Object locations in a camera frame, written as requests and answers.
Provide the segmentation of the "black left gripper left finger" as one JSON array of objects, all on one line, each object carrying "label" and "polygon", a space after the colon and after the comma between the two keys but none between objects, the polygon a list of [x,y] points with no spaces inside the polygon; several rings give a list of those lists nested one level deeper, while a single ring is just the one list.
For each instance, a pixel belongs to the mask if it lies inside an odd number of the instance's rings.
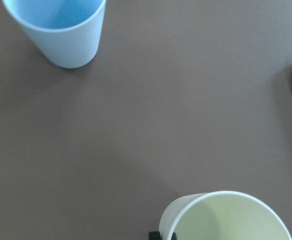
[{"label": "black left gripper left finger", "polygon": [[159,231],[151,231],[148,233],[148,240],[161,240],[161,234]]}]

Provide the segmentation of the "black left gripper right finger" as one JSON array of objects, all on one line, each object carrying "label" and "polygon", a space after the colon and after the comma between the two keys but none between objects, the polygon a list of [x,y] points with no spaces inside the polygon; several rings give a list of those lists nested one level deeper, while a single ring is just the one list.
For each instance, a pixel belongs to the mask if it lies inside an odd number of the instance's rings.
[{"label": "black left gripper right finger", "polygon": [[175,232],[172,234],[172,240],[177,240],[177,235]]}]

